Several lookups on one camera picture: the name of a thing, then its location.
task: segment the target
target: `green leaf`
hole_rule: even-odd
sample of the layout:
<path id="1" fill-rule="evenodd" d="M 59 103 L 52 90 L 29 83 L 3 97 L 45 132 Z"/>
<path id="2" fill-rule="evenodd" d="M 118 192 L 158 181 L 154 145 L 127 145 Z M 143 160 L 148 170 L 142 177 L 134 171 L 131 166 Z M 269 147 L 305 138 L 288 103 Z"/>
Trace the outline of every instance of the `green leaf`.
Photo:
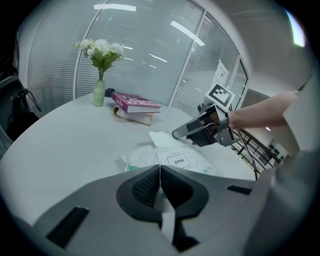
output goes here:
<path id="1" fill-rule="evenodd" d="M 92 65 L 96 68 L 99 68 L 99 60 L 97 60 L 97 58 L 93 55 L 92 56 Z"/>
<path id="2" fill-rule="evenodd" d="M 103 70 L 107 70 L 107 67 L 108 67 L 108 59 L 105 57 L 103 59 L 102 68 L 103 68 Z"/>
<path id="3" fill-rule="evenodd" d="M 106 67 L 105 70 L 110 69 L 111 67 L 112 67 L 112 65 L 111 65 L 111 62 L 110 62 L 110 63 L 108 63 L 108 66 Z"/>
<path id="4" fill-rule="evenodd" d="M 95 56 L 98 61 L 101 61 L 104 58 L 102 52 L 99 51 L 98 48 L 94 49 L 93 56 Z"/>

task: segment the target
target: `book cover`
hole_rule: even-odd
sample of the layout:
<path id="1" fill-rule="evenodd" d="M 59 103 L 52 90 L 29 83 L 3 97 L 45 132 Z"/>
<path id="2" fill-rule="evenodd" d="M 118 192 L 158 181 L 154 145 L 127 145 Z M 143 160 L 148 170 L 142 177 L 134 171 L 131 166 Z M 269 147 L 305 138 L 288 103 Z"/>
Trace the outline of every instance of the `book cover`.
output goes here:
<path id="1" fill-rule="evenodd" d="M 160 105 L 157 103 L 152 102 L 146 98 L 143 98 L 139 95 L 129 94 L 129 93 L 120 93 L 120 92 L 113 92 L 111 94 L 111 98 L 118 104 L 120 108 L 122 108 L 126 113 L 128 112 L 144 112 L 144 108 L 146 109 L 145 112 L 148 113 L 156 113 L 159 112 L 161 108 Z"/>

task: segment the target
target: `vase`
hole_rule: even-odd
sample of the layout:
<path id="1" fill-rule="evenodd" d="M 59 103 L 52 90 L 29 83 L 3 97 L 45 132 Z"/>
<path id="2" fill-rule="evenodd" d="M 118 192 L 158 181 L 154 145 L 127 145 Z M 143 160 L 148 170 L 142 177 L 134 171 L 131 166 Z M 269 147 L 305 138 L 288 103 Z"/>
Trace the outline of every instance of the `vase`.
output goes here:
<path id="1" fill-rule="evenodd" d="M 101 107 L 105 100 L 105 82 L 103 80 L 97 80 L 93 91 L 93 104 L 97 107 Z"/>

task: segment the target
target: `black bag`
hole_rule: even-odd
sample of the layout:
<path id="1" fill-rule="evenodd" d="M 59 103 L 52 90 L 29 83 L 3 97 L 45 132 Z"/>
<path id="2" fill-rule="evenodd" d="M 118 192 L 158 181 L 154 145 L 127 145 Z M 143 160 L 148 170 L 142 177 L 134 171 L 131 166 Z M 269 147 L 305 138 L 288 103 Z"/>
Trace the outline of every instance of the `black bag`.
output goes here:
<path id="1" fill-rule="evenodd" d="M 12 122 L 9 123 L 6 133 L 15 141 L 26 129 L 32 126 L 39 118 L 33 112 L 18 112 L 10 115 Z"/>

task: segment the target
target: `book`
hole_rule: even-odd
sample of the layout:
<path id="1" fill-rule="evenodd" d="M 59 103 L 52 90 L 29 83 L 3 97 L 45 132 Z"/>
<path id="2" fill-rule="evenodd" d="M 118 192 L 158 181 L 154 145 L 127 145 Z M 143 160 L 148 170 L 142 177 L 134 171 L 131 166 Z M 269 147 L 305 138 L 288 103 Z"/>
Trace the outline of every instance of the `book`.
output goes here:
<path id="1" fill-rule="evenodd" d="M 113 92 L 111 98 L 126 113 L 157 113 L 161 108 L 157 103 L 134 94 Z"/>
<path id="2" fill-rule="evenodd" d="M 152 120 L 151 113 L 126 113 L 119 106 L 115 106 L 113 108 L 113 115 L 118 118 L 126 119 L 147 126 L 151 125 Z"/>

